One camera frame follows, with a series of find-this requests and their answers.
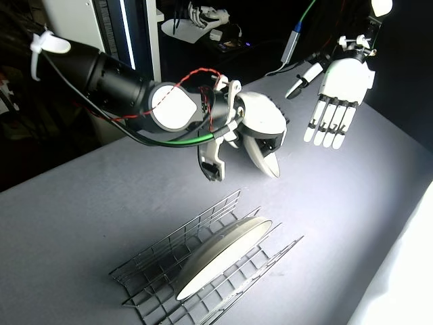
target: dish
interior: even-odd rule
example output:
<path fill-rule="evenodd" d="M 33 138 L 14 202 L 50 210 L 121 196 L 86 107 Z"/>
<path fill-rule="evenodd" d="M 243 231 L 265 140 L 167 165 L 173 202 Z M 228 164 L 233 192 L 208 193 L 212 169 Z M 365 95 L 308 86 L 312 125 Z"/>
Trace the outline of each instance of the dish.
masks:
<path fill-rule="evenodd" d="M 267 233 L 272 221 L 249 217 L 216 232 L 188 259 L 173 284 L 177 300 L 199 291 L 248 253 Z"/>

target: white light strip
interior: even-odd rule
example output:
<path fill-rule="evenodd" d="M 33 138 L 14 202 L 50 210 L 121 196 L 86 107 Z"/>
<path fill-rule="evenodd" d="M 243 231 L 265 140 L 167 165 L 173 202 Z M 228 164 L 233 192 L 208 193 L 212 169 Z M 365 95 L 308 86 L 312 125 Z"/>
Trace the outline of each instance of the white light strip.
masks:
<path fill-rule="evenodd" d="M 133 47 L 131 45 L 131 38 L 129 36 L 128 18 L 127 18 L 127 11 L 124 8 L 124 0 L 120 0 L 120 10 L 122 12 L 124 33 L 127 36 L 127 45 L 128 45 L 129 59 L 131 61 L 131 68 L 135 70 Z"/>

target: robotic hand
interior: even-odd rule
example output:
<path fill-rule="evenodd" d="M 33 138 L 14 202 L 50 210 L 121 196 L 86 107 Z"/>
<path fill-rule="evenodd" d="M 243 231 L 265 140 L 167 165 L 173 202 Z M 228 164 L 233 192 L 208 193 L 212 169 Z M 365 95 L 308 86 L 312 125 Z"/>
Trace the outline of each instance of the robotic hand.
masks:
<path fill-rule="evenodd" d="M 383 18 L 392 9 L 392 0 L 371 0 L 371 13 L 368 17 L 368 34 L 379 31 Z M 332 146 L 339 149 L 352 123 L 358 105 L 364 100 L 368 89 L 373 86 L 375 72 L 368 68 L 366 59 L 376 55 L 372 49 L 373 37 L 359 35 L 356 39 L 338 40 L 344 57 L 328 64 L 314 64 L 286 94 L 291 99 L 306 87 L 327 67 L 319 88 L 319 100 L 304 134 L 304 141 L 310 142 L 314 136 L 316 146 Z"/>
<path fill-rule="evenodd" d="M 30 48 L 34 80 L 57 82 L 60 77 L 92 114 L 141 144 L 199 146 L 200 168 L 209 180 L 225 177 L 225 163 L 218 157 L 220 145 L 227 141 L 237 148 L 241 139 L 260 170 L 279 176 L 275 151 L 286 136 L 286 120 L 268 97 L 242 93 L 239 81 L 229 82 L 219 72 L 201 68 L 195 72 L 218 75 L 214 88 L 187 91 L 181 83 L 155 83 L 94 47 L 56 37 L 50 31 L 34 35 Z M 222 92 L 226 87 L 227 96 Z M 126 125 L 118 122 L 123 119 Z M 138 130 L 165 137 L 174 133 L 176 138 L 163 141 Z M 207 134 L 191 138 L 200 130 Z"/>
<path fill-rule="evenodd" d="M 215 10 L 212 7 L 194 7 L 192 2 L 188 5 L 189 19 L 197 27 L 211 30 L 229 22 L 229 13 L 225 9 Z"/>

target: wire grid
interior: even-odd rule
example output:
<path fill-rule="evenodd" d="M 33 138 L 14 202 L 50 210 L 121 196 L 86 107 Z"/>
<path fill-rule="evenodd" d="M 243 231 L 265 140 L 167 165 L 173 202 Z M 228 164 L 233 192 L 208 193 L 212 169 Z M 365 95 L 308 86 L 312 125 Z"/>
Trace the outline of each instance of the wire grid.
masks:
<path fill-rule="evenodd" d="M 135 308 L 145 325 L 213 324 L 293 247 L 292 243 L 269 257 L 258 243 L 201 291 L 183 301 L 176 300 L 173 282 L 183 265 L 201 243 L 238 220 L 233 211 L 239 197 L 240 190 L 110 273 L 128 292 L 129 298 L 123 305 Z M 259 208 L 245 217 L 258 211 Z"/>

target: tabletop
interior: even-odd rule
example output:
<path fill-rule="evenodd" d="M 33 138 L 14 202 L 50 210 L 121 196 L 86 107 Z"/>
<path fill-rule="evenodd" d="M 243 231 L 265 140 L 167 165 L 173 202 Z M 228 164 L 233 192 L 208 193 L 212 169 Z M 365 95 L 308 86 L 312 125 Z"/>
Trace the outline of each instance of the tabletop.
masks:
<path fill-rule="evenodd" d="M 279 179 L 225 144 L 226 180 L 195 148 L 121 139 L 0 194 L 0 324 L 140 324 L 108 273 L 242 189 L 281 241 L 305 235 L 217 324 L 345 324 L 433 178 L 433 156 L 363 104 L 340 150 L 303 142 L 321 79 L 283 95 L 307 65 L 244 87 L 290 119 Z"/>

